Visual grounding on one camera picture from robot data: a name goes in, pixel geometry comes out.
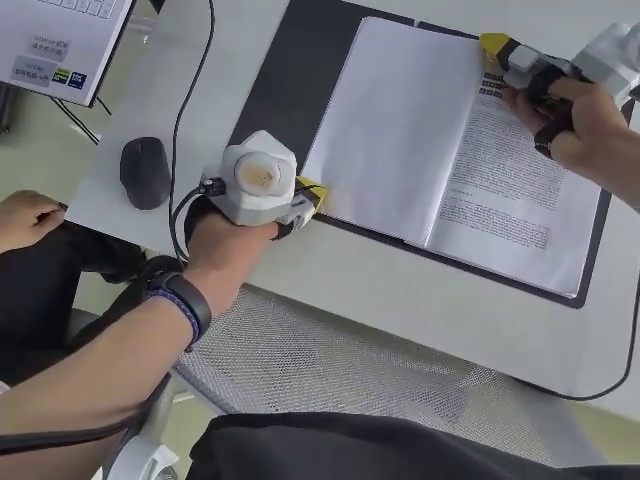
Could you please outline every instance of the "open book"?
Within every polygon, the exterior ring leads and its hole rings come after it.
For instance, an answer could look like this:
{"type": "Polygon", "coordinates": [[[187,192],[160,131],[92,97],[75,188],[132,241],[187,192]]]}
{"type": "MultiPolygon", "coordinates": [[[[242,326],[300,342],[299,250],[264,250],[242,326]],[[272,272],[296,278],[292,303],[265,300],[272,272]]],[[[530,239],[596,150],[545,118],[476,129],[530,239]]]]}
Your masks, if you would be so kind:
{"type": "Polygon", "coordinates": [[[302,174],[327,215],[566,298],[600,188],[533,148],[479,42],[364,19],[302,174]]]}

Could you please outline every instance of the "black mouse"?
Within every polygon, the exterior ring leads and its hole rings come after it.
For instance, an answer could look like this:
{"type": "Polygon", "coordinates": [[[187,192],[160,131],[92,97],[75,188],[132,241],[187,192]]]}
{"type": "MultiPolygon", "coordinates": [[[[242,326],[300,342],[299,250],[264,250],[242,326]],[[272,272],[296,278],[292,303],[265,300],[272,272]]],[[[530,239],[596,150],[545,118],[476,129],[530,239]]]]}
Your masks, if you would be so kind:
{"type": "Polygon", "coordinates": [[[143,137],[127,143],[120,159],[120,183],[138,210],[153,210],[166,202],[171,173],[162,141],[143,137]]]}

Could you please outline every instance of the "desk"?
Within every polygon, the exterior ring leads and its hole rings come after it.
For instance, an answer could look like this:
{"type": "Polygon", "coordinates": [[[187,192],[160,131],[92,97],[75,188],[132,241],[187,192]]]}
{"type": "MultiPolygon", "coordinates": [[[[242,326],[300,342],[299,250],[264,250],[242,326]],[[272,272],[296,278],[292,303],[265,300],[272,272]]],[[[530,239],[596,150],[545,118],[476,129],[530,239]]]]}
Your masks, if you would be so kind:
{"type": "MultiPolygon", "coordinates": [[[[564,57],[609,23],[640,19],[640,4],[633,0],[611,0],[606,7],[577,0],[359,2],[470,33],[507,31],[564,57]]],[[[286,0],[215,3],[215,41],[178,140],[178,198],[197,183],[205,163],[221,158],[286,8],[286,0]]],[[[143,213],[127,202],[118,181],[120,152],[128,140],[143,135],[171,145],[175,116],[207,28],[204,0],[167,2],[68,219],[172,252],[166,207],[143,213]]],[[[587,396],[611,386],[624,371],[639,245],[640,219],[614,200],[582,310],[319,222],[274,244],[250,283],[536,385],[587,396]]],[[[640,419],[638,398],[640,367],[596,404],[640,419]]]]}

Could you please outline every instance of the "purple wrist strap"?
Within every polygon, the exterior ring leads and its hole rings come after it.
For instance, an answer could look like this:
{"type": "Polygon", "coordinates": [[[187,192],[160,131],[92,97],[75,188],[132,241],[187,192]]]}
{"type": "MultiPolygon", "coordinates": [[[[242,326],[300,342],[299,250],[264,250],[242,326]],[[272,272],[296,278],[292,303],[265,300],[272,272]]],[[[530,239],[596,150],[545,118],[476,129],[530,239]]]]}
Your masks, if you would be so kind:
{"type": "Polygon", "coordinates": [[[198,322],[196,316],[191,312],[191,309],[184,304],[184,302],[172,294],[171,292],[167,292],[166,290],[151,290],[147,292],[147,298],[152,297],[163,297],[167,300],[171,301],[176,307],[180,309],[180,311],[187,317],[189,323],[191,324],[191,329],[193,330],[193,339],[187,348],[187,351],[191,350],[191,346],[198,341],[200,338],[200,322],[198,322]]]}

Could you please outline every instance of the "black desk mat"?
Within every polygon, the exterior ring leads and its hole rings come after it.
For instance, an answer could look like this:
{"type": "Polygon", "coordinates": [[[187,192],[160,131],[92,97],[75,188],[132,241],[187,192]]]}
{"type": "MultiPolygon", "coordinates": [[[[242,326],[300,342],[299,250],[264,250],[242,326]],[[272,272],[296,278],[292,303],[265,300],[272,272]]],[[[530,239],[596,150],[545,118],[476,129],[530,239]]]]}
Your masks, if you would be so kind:
{"type": "MultiPolygon", "coordinates": [[[[414,19],[399,17],[340,0],[291,0],[273,43],[242,111],[230,144],[239,144],[258,130],[267,130],[291,149],[298,159],[298,172],[304,167],[329,100],[365,17],[379,17],[414,25],[414,19]]],[[[418,28],[444,34],[477,38],[474,35],[431,25],[418,28]]],[[[631,118],[633,103],[626,108],[631,118]]],[[[587,263],[578,295],[566,298],[457,260],[407,245],[403,241],[326,215],[318,221],[362,235],[389,246],[409,251],[466,272],[509,285],[571,308],[582,308],[593,274],[600,239],[604,230],[611,194],[600,195],[587,263]]]]}

